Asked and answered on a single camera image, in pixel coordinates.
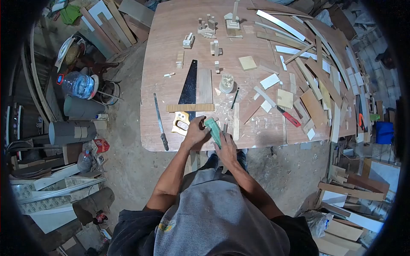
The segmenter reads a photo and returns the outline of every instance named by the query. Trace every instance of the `gray shirt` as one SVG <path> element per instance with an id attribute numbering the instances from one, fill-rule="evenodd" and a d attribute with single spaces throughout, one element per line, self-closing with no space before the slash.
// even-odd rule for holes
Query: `gray shirt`
<path id="1" fill-rule="evenodd" d="M 214 169 L 184 177 L 177 204 L 155 230 L 154 255 L 288 255 L 285 231 Z"/>

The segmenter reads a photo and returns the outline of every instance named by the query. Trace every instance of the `dirt floor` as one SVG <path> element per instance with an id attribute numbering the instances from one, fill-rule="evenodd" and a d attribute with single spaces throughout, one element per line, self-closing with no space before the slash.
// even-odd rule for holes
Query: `dirt floor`
<path id="1" fill-rule="evenodd" d="M 139 111 L 145 49 L 146 42 L 129 48 L 116 58 L 123 60 L 121 65 L 105 74 L 108 79 L 122 80 L 124 99 L 109 107 L 108 129 L 99 131 L 110 144 L 104 169 L 108 177 L 105 185 L 116 197 L 108 214 L 112 231 L 121 210 L 142 210 L 175 155 L 150 152 L 141 145 Z M 252 148 L 247 154 L 248 170 L 285 214 L 295 216 L 312 207 L 316 199 L 317 184 L 326 174 L 329 147 L 328 142 L 317 141 L 311 142 L 308 150 L 300 149 L 300 144 Z M 200 166 L 206 159 L 201 152 L 196 162 Z"/>

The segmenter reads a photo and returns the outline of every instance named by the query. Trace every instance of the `dark pants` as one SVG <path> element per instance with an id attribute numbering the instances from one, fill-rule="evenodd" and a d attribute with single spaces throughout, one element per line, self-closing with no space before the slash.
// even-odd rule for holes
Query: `dark pants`
<path id="1" fill-rule="evenodd" d="M 248 172 L 248 166 L 246 164 L 246 155 L 241 151 L 239 151 L 236 154 L 236 159 L 238 160 L 239 164 L 241 165 L 241 167 L 247 172 Z M 201 168 L 198 169 L 198 171 L 200 170 L 205 170 L 205 169 L 218 169 L 218 162 L 219 162 L 219 157 L 214 153 L 210 156 L 210 158 L 208 158 L 208 161 L 204 164 L 204 166 L 202 166 Z M 232 173 L 227 170 L 225 174 L 228 175 L 232 175 Z"/>

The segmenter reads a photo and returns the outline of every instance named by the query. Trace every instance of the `black saw blade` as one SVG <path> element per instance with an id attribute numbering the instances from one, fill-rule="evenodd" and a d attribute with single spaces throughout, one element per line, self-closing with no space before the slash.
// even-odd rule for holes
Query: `black saw blade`
<path id="1" fill-rule="evenodd" d="M 178 104 L 196 104 L 196 72 L 198 70 L 198 61 L 193 59 L 187 78 L 185 80 L 184 87 L 182 88 L 181 97 Z M 188 111 L 189 121 L 195 118 L 194 111 Z"/>

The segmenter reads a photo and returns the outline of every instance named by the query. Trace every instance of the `workbench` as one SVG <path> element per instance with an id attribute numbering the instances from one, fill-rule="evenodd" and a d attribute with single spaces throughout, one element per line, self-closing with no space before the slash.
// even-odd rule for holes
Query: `workbench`
<path id="1" fill-rule="evenodd" d="M 240 27 L 243 38 L 228 38 L 223 16 L 232 12 L 233 5 L 233 0 L 172 0 L 158 4 L 147 42 L 141 85 L 141 142 L 147 150 L 164 151 L 164 146 L 160 138 L 161 133 L 158 127 L 153 93 L 156 93 L 158 98 L 159 111 L 164 132 L 168 140 L 169 150 L 177 151 L 181 142 L 184 140 L 184 136 L 171 133 L 175 114 L 167 113 L 166 105 L 178 103 L 193 59 L 198 60 L 198 68 L 209 68 L 212 71 L 213 101 L 215 104 L 215 112 L 197 112 L 196 116 L 206 115 L 208 117 L 218 117 L 219 121 L 217 123 L 221 128 L 224 123 L 227 123 L 228 133 L 232 133 L 233 111 L 230 110 L 230 107 L 233 97 L 235 96 L 235 90 L 229 94 L 216 94 L 214 89 L 219 89 L 222 74 L 232 74 L 237 87 L 240 87 L 236 102 L 240 103 L 241 113 L 243 113 L 249 103 L 253 101 L 253 96 L 256 94 L 253 87 L 256 85 L 260 86 L 259 82 L 271 75 L 260 68 L 243 71 L 238 60 L 239 57 L 252 56 L 257 65 L 260 60 L 265 60 L 280 66 L 281 71 L 278 77 L 281 82 L 283 82 L 283 85 L 276 84 L 266 90 L 266 94 L 275 102 L 279 88 L 289 91 L 290 72 L 296 76 L 297 93 L 294 96 L 294 100 L 303 94 L 303 91 L 298 85 L 305 83 L 306 80 L 295 61 L 287 64 L 287 71 L 283 70 L 280 61 L 280 55 L 282 55 L 285 60 L 290 58 L 291 55 L 278 53 L 273 50 L 275 49 L 275 45 L 289 46 L 257 38 L 257 31 L 266 32 L 268 34 L 272 34 L 273 31 L 256 26 L 255 21 L 280 30 L 283 29 L 257 16 L 256 11 L 247 10 L 246 8 L 272 7 L 276 8 L 278 12 L 293 12 L 300 15 L 306 14 L 264 0 L 241 0 L 239 2 L 237 15 L 241 20 Z M 218 57 L 210 54 L 210 41 L 214 39 L 204 38 L 197 34 L 198 18 L 202 17 L 204 19 L 207 14 L 215 16 L 215 21 L 218 23 L 215 34 L 217 39 L 215 40 L 219 41 L 219 47 L 223 49 L 223 54 Z M 307 40 L 313 43 L 315 42 L 315 34 L 305 24 L 299 23 L 290 16 L 275 15 L 275 17 L 306 36 Z M 332 46 L 342 65 L 344 65 L 345 68 L 351 66 L 345 51 L 348 41 L 343 33 L 328 27 L 316 19 L 310 21 Z M 247 31 L 245 31 L 243 28 L 244 25 L 252 26 L 253 29 L 247 29 Z M 191 32 L 195 35 L 192 49 L 183 49 L 182 41 L 185 35 Z M 177 69 L 175 64 L 179 50 L 185 51 L 183 69 Z M 221 74 L 216 74 L 215 72 L 215 61 L 219 61 Z M 171 72 L 175 72 L 175 75 L 164 77 L 164 74 Z M 356 134 L 356 117 L 352 90 L 347 90 L 343 79 L 341 79 L 340 82 L 340 92 L 342 96 L 346 94 L 352 114 L 351 118 L 349 118 L 349 114 L 346 113 L 346 120 L 349 123 L 348 129 L 346 129 L 344 123 L 340 126 L 339 137 L 342 137 Z M 300 121 L 294 108 L 286 110 Z M 326 140 L 330 137 L 331 128 L 324 123 L 322 126 L 314 128 L 314 131 L 315 136 L 311 141 Z M 309 139 L 303 133 L 302 128 L 292 125 L 276 108 L 272 108 L 269 113 L 267 113 L 260 107 L 246 124 L 240 124 L 239 140 L 236 141 L 236 145 L 238 148 L 254 148 L 308 141 Z M 212 139 L 204 143 L 202 147 L 198 146 L 195 150 L 213 150 L 214 146 L 211 142 Z"/>

